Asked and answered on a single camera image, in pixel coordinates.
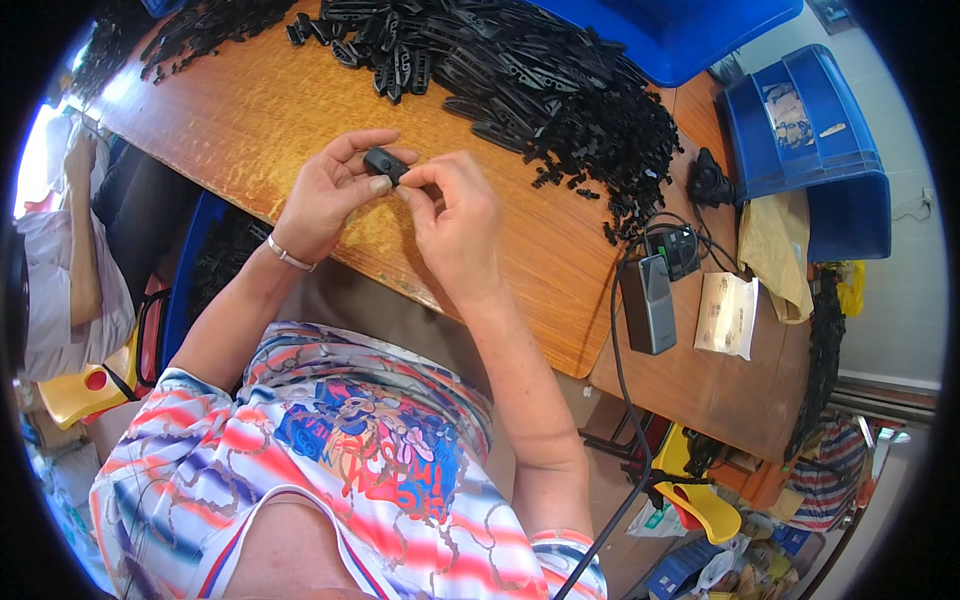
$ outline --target blue plastic crate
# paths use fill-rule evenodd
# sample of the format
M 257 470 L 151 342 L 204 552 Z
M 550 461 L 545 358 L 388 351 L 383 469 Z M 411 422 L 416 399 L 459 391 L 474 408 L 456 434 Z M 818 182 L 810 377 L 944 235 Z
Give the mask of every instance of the blue plastic crate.
M 154 19 L 160 19 L 173 11 L 178 11 L 186 0 L 141 0 L 147 12 Z
M 200 195 L 197 207 L 193 211 L 190 221 L 190 230 L 187 231 L 183 248 L 180 250 L 180 261 L 177 263 L 177 278 L 174 279 L 173 291 L 170 293 L 170 304 L 167 308 L 167 322 L 163 327 L 163 352 L 160 355 L 160 365 L 157 372 L 162 372 L 170 364 L 190 329 L 186 319 L 188 306 L 187 294 L 193 287 L 190 272 L 197 262 L 200 248 L 204 245 L 206 232 L 210 226 L 219 221 L 229 203 L 215 194 L 204 191 Z
M 678 87 L 748 41 L 800 14 L 803 0 L 536 0 L 600 37 L 660 87 Z
M 833 54 L 805 46 L 717 95 L 737 204 L 806 188 L 812 262 L 886 258 L 890 183 Z
M 666 555 L 644 585 L 658 600 L 670 600 L 687 593 L 697 584 L 700 571 L 723 549 L 700 538 Z

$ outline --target white wall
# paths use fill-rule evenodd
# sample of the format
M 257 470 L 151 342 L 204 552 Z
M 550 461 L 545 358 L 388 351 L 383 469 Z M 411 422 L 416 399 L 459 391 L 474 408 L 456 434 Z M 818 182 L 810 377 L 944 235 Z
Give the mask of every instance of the white wall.
M 833 53 L 870 126 L 890 179 L 893 207 L 933 187 L 923 145 L 900 90 L 862 29 L 828 36 L 804 11 L 741 49 L 744 71 L 755 73 L 807 44 Z M 938 388 L 947 340 L 947 259 L 940 211 L 928 220 L 893 223 L 893 253 L 867 263 L 859 317 L 847 319 L 841 374 Z

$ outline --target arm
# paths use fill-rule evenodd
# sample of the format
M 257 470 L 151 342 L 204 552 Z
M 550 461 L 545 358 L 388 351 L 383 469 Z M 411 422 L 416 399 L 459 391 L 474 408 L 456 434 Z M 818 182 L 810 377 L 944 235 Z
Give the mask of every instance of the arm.
M 490 378 L 516 455 L 513 508 L 529 533 L 572 529 L 592 536 L 588 462 L 573 417 L 496 261 L 498 200 L 467 153 L 439 156 L 400 179 L 427 267 L 460 311 Z M 418 189 L 436 183 L 435 214 Z
M 63 161 L 66 198 L 70 209 L 73 246 L 70 253 L 70 326 L 93 321 L 100 314 L 100 276 L 90 221 L 90 171 L 93 169 L 96 142 L 88 132 L 81 133 L 77 145 Z
M 323 260 L 337 243 L 347 216 L 391 188 L 389 177 L 366 173 L 363 151 L 398 137 L 392 130 L 344 133 L 308 159 L 276 222 L 274 241 L 302 262 Z M 418 158 L 411 150 L 391 152 L 408 164 Z M 261 245 L 190 327 L 170 367 L 229 390 L 302 274 Z

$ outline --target fingernail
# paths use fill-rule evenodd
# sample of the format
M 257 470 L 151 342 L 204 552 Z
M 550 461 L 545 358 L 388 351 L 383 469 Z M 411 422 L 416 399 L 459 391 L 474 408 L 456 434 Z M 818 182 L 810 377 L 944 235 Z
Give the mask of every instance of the fingernail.
M 386 175 L 378 175 L 370 178 L 370 191 L 374 194 L 382 194 L 393 186 L 394 183 L 390 181 L 390 177 Z

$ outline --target woman's right hand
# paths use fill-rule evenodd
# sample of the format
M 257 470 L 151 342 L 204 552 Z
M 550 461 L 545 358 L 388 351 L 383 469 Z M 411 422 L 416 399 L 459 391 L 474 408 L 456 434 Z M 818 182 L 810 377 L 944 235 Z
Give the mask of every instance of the woman's right hand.
M 444 193 L 439 215 L 421 189 Z M 423 262 L 462 311 L 503 287 L 496 261 L 500 201 L 473 157 L 465 152 L 432 158 L 400 178 L 397 194 L 410 206 Z
M 73 148 L 63 159 L 63 177 L 67 185 L 90 185 L 90 172 L 97 158 L 97 142 L 88 131 L 80 132 Z

